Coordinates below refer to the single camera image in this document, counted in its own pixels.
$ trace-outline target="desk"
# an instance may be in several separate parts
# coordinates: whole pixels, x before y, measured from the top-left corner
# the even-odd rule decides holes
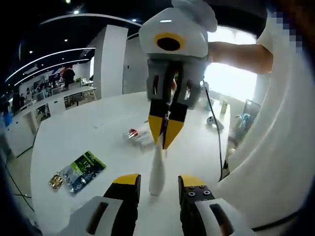
[[[69,91],[65,91],[65,92],[61,92],[58,93],[56,95],[50,96],[46,99],[43,99],[39,102],[34,103],[33,105],[27,107],[26,109],[24,109],[23,111],[21,111],[19,114],[17,114],[16,116],[13,117],[13,122],[12,124],[19,124],[19,136],[21,137],[31,137],[31,134],[29,134],[29,129],[32,133],[32,140],[30,140],[30,142],[27,142],[28,144],[26,145],[25,142],[23,141],[23,139],[19,139],[19,141],[14,140],[13,138],[10,139],[12,140],[11,142],[9,142],[9,145],[11,147],[11,149],[14,150],[18,150],[14,153],[15,156],[20,155],[23,151],[29,149],[32,147],[33,145],[33,141],[35,138],[35,135],[37,133],[39,124],[37,122],[36,119],[36,114],[35,111],[36,109],[38,109],[39,107],[48,104],[48,107],[51,107],[52,110],[56,110],[56,101],[59,102],[59,104],[62,103],[62,105],[64,106],[63,103],[63,98],[76,94],[76,93],[80,93],[80,92],[87,92],[87,91],[91,91],[95,90],[94,87],[80,87],[80,88],[76,88],[76,89],[72,89]]]
[[[94,196],[103,196],[119,176],[141,174],[140,204],[135,235],[182,236],[178,198],[178,175],[202,178],[211,188],[220,177],[219,144],[216,128],[206,124],[209,111],[198,103],[188,110],[185,125],[167,150],[166,181],[162,194],[149,194],[154,151],[141,152],[123,139],[123,134],[147,119],[150,103],[145,92],[101,99],[44,120],[34,143],[31,159],[31,194],[37,222],[44,234],[57,233],[72,212]],[[230,123],[230,108],[221,132],[224,162]],[[76,196],[64,184],[54,192],[48,184],[54,173],[90,150],[107,168]]]
[[[25,110],[27,107],[30,107],[36,103],[36,100],[30,101],[28,104],[24,105],[23,107],[20,108],[20,111]]]

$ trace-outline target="floor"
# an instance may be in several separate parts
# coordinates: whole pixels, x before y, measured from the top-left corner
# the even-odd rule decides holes
[[[31,159],[32,159],[32,148],[24,152],[18,158],[11,158],[7,161],[7,168],[15,181],[18,188],[21,190],[22,194],[31,197]],[[12,179],[10,178],[8,172],[7,179],[9,181],[9,185],[11,186],[12,194],[20,194],[17,187],[13,183]],[[17,204],[17,207],[20,209],[20,212],[27,217],[31,223],[34,225],[36,221],[35,214],[31,210],[31,208],[27,205],[25,200],[30,204],[32,207],[32,199],[24,198],[22,196],[14,196],[14,200]]]

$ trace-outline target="chair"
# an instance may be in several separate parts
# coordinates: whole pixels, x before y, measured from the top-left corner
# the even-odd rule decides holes
[[[36,95],[36,100],[37,102],[41,101],[41,100],[44,100],[45,99],[45,95],[44,95],[44,92],[39,92],[37,95]]]
[[[246,99],[243,114],[249,114],[251,116],[251,122],[249,124],[248,129],[250,129],[254,120],[256,119],[256,117],[260,111],[260,107],[261,106],[258,103]]]
[[[52,93],[52,95],[61,93],[61,88],[60,88],[60,87],[53,88],[52,91],[51,91],[51,93]]]

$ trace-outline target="person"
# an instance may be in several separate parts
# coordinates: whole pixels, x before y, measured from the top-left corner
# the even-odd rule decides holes
[[[19,112],[20,107],[21,107],[20,94],[18,93],[18,91],[14,91],[12,100],[12,112],[14,116]]]
[[[73,83],[73,78],[75,76],[74,71],[71,69],[71,67],[68,67],[64,72],[63,72],[63,80],[64,80],[64,87],[68,88],[69,84]]]
[[[0,152],[6,159],[11,155],[11,149],[5,136],[5,128],[12,123],[12,115],[8,111],[9,103],[5,97],[0,100]]]
[[[26,101],[27,103],[32,101],[32,92],[30,91],[30,88],[26,89]]]
[[[23,107],[25,104],[25,98],[23,97],[23,94],[20,96],[20,107]]]
[[[297,22],[303,18],[294,16]],[[314,80],[305,52],[290,34],[277,12],[268,11],[256,44],[210,42],[208,47],[210,63],[270,73],[260,112],[228,159],[230,174],[214,189],[214,196],[242,212],[252,228],[299,212],[315,173]],[[278,229],[269,235],[278,235]]]

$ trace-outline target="white pillar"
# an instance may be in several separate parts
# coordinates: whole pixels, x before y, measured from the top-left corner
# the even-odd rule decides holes
[[[93,40],[94,77],[97,99],[123,94],[123,71],[127,28],[107,25]]]

